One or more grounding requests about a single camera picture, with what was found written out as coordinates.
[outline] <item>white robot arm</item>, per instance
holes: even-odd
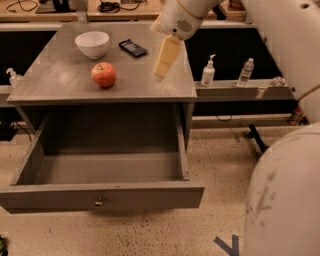
[[[190,38],[208,7],[219,2],[167,0],[160,16],[162,31]],[[259,160],[248,194],[244,255],[316,256],[320,254],[320,0],[242,2],[311,123],[280,139]]]

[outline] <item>gray table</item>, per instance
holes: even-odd
[[[105,31],[111,49],[91,60],[74,39]],[[186,51],[166,78],[152,70],[164,35],[150,24],[66,24],[10,95],[34,140],[10,187],[8,211],[127,210],[198,207],[203,184],[189,181],[186,145],[196,98]],[[135,59],[118,47],[132,39],[148,49]],[[101,89],[92,67],[110,62],[113,87]]]

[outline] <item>bottle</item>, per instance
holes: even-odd
[[[213,77],[215,73],[215,69],[213,67],[213,57],[215,54],[210,55],[210,60],[208,61],[208,65],[204,67],[202,72],[201,84],[203,86],[210,86],[213,83]]]
[[[253,58],[249,58],[246,63],[244,63],[243,68],[241,70],[239,80],[237,83],[238,87],[245,87],[247,82],[250,79],[252,74],[252,70],[254,68]]]
[[[9,78],[9,82],[12,85],[13,88],[16,87],[17,85],[17,81],[22,79],[22,76],[17,74],[13,68],[8,68],[6,71],[7,74],[10,73],[10,78]]]

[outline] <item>tabletop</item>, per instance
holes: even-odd
[[[190,102],[196,98],[186,49],[180,52],[164,79],[153,74],[164,34],[152,31],[151,23],[69,23],[63,25],[8,98],[14,105],[63,105],[108,102]],[[75,45],[75,38],[86,31],[109,34],[107,54],[92,60]],[[134,58],[119,46],[131,39],[148,50]],[[91,78],[92,68],[109,62],[117,72],[111,88],[102,89]]]

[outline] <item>red apple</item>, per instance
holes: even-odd
[[[101,62],[91,70],[93,81],[102,88],[111,87],[117,78],[114,67],[108,62]]]

